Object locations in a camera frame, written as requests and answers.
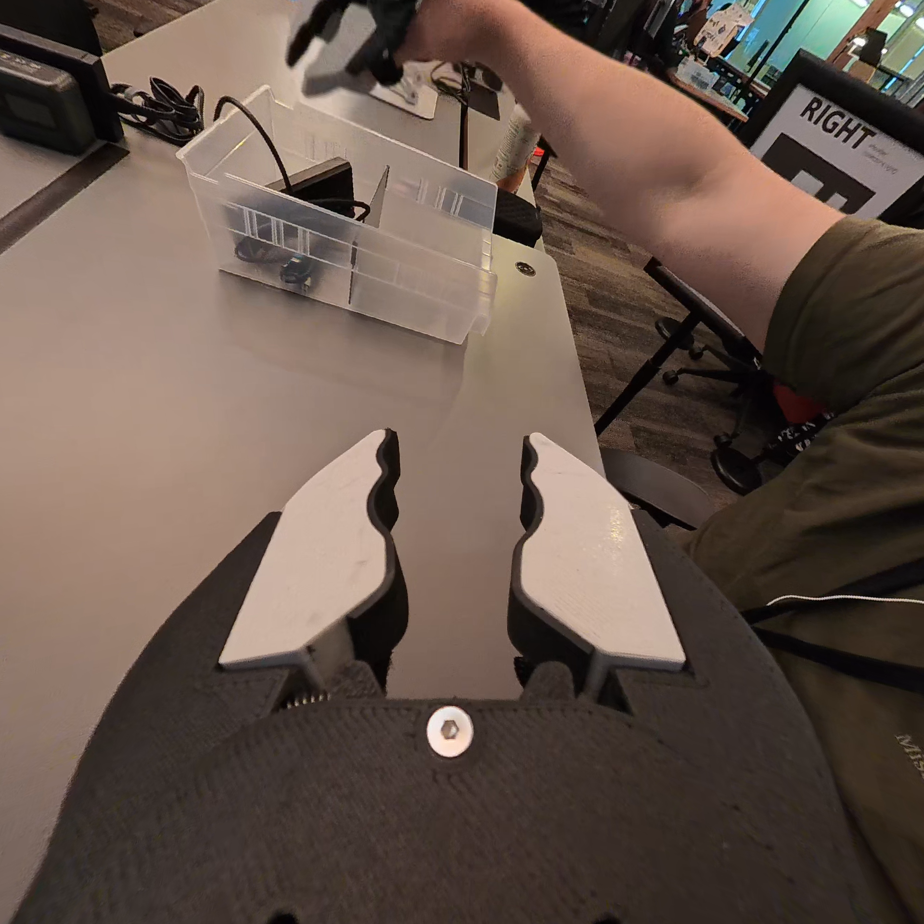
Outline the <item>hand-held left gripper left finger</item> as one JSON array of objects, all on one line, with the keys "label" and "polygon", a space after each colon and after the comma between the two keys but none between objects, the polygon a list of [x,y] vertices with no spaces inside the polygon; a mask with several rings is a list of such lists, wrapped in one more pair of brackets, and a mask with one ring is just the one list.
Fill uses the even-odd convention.
[{"label": "hand-held left gripper left finger", "polygon": [[288,668],[330,683],[350,661],[383,683],[409,622],[392,530],[398,521],[398,434],[372,431],[286,502],[218,665]]}]

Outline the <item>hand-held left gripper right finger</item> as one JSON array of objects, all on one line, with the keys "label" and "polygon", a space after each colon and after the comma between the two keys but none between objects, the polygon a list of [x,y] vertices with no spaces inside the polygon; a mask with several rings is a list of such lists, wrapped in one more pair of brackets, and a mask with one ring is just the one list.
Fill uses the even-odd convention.
[{"label": "hand-held left gripper right finger", "polygon": [[566,664],[579,695],[601,695],[618,670],[681,674],[687,654],[629,501],[538,432],[524,437],[521,483],[507,620],[517,651]]}]

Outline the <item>black usb hub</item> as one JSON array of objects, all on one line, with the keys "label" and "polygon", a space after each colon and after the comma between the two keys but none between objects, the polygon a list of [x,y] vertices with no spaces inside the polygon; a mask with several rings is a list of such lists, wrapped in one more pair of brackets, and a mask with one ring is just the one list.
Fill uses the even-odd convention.
[{"label": "black usb hub", "polygon": [[354,208],[353,169],[349,161],[333,157],[289,174],[289,195],[297,200],[352,217]]}]

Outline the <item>clear plastic bin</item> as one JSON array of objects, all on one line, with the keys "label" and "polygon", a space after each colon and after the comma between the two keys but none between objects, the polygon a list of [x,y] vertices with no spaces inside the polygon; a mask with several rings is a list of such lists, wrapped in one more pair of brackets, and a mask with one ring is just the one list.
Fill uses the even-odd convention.
[{"label": "clear plastic bin", "polygon": [[[451,344],[486,332],[490,182],[269,86],[244,106],[177,154],[221,271]],[[333,157],[352,165],[352,217],[288,194]]]}]

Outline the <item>person's right forearm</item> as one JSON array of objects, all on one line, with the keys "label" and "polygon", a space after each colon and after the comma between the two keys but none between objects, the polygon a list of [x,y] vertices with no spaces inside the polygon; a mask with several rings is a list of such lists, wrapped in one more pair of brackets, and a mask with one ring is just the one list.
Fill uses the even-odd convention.
[{"label": "person's right forearm", "polygon": [[660,80],[518,2],[476,9],[471,56],[509,85],[617,234],[763,348],[784,283],[840,214]]}]

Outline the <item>person's right hand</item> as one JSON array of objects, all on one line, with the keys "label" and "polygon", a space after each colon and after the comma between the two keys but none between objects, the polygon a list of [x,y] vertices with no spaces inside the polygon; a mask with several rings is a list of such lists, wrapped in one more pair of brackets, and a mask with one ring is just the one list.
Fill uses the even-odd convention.
[{"label": "person's right hand", "polygon": [[515,1],[423,1],[395,60],[491,64],[513,46],[515,29],[532,19]]}]

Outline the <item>white bottle red cap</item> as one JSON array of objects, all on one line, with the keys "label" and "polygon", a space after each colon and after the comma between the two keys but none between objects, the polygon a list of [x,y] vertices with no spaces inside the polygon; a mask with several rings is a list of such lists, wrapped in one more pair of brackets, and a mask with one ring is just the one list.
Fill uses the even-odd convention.
[{"label": "white bottle red cap", "polygon": [[519,190],[540,135],[524,106],[515,103],[491,167],[491,182],[498,190],[512,194]]}]

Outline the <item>black office chair base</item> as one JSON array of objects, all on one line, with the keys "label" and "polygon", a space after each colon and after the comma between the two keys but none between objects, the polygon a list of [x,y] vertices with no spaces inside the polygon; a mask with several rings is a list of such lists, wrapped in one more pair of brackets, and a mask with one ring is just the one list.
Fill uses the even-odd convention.
[{"label": "black office chair base", "polygon": [[736,442],[754,412],[763,415],[770,398],[770,377],[764,371],[754,346],[742,334],[733,333],[728,324],[722,323],[713,330],[721,343],[718,348],[697,342],[692,333],[683,334],[682,325],[681,321],[661,317],[655,323],[655,330],[665,345],[676,341],[677,347],[687,352],[691,360],[698,361],[710,354],[720,362],[721,368],[680,367],[664,372],[663,382],[674,387],[687,376],[733,386],[730,397],[737,403],[733,428],[730,432],[714,436],[710,464],[726,488],[738,495],[747,495],[763,483],[760,464],[766,454],[761,450],[755,456],[747,456]]}]

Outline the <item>black chair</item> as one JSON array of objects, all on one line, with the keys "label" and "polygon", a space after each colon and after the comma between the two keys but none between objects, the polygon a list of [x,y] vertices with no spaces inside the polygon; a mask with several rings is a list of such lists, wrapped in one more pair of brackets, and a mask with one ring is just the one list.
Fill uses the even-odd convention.
[{"label": "black chair", "polygon": [[515,193],[497,189],[491,233],[535,248],[543,233],[540,208]]}]

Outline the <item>black box device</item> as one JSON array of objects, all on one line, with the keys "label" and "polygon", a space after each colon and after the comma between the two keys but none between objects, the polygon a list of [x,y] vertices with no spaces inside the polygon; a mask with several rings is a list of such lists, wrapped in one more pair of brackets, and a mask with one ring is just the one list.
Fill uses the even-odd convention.
[{"label": "black box device", "polygon": [[1,129],[10,138],[83,155],[121,144],[102,50],[91,20],[1,26]]}]

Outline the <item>black framed tag sign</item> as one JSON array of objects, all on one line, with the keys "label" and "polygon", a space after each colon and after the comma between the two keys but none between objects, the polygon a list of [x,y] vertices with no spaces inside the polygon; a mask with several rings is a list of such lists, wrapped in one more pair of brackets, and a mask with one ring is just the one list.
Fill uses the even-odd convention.
[{"label": "black framed tag sign", "polygon": [[840,214],[783,285],[763,348],[794,391],[844,412],[922,393],[922,118],[801,54],[741,145]]}]

